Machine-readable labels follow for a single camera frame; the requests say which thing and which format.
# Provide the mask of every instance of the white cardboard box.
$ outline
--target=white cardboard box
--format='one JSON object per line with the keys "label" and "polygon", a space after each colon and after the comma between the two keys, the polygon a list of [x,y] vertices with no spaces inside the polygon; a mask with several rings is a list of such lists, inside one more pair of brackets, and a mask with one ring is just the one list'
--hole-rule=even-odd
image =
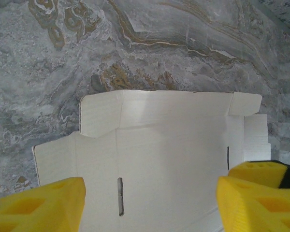
{"label": "white cardboard box", "polygon": [[218,177],[228,166],[271,158],[267,117],[255,115],[260,103],[260,95],[237,92],[85,96],[80,131],[33,148],[39,182],[84,178],[82,232],[222,231]]}

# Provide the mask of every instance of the gray marble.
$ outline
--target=gray marble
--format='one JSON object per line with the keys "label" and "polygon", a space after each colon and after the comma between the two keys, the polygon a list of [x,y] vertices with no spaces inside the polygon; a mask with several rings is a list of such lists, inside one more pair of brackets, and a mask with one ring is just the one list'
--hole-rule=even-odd
{"label": "gray marble", "polygon": [[290,123],[278,123],[278,135],[281,138],[290,138]]}
{"label": "gray marble", "polygon": [[0,0],[0,8],[6,7],[9,3],[24,3],[27,0]]}
{"label": "gray marble", "polygon": [[284,151],[279,155],[279,161],[290,165],[290,152]]}
{"label": "gray marble", "polygon": [[31,147],[114,89],[261,94],[272,154],[290,152],[290,36],[248,1],[29,0],[0,8],[0,192],[37,186]]}
{"label": "gray marble", "polygon": [[259,0],[290,28],[290,0]]}

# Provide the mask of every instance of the cardboard tab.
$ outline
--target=cardboard tab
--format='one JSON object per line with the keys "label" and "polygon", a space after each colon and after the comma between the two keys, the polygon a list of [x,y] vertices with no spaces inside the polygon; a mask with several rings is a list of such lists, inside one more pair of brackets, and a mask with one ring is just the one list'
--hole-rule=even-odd
{"label": "cardboard tab", "polygon": [[244,161],[271,159],[271,144],[267,142],[267,115],[244,118]]}
{"label": "cardboard tab", "polygon": [[260,110],[262,96],[259,94],[239,93],[233,94],[229,115],[250,116]]}
{"label": "cardboard tab", "polygon": [[40,185],[77,176],[76,136],[79,136],[79,132],[32,148]]}

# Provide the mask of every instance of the cardboard slot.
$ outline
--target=cardboard slot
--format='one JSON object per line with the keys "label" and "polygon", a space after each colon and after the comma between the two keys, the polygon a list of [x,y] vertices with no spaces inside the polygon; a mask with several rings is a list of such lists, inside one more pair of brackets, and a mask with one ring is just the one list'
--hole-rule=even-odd
{"label": "cardboard slot", "polygon": [[228,170],[230,169],[230,164],[229,164],[229,152],[230,152],[230,148],[227,148],[227,164],[228,164]]}
{"label": "cardboard slot", "polygon": [[122,182],[122,178],[118,178],[117,186],[118,186],[119,216],[121,217],[124,215],[124,183]]}

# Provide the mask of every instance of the flattened cardboard box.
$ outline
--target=flattened cardboard box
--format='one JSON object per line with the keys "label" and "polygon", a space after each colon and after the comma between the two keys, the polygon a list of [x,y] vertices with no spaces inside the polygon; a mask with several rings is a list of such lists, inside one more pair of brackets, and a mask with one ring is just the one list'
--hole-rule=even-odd
{"label": "flattened cardboard box", "polygon": [[260,103],[245,93],[85,96],[80,132],[33,148],[39,182],[84,178],[82,232],[221,231],[218,177],[245,160],[270,159],[267,117],[255,115]]}

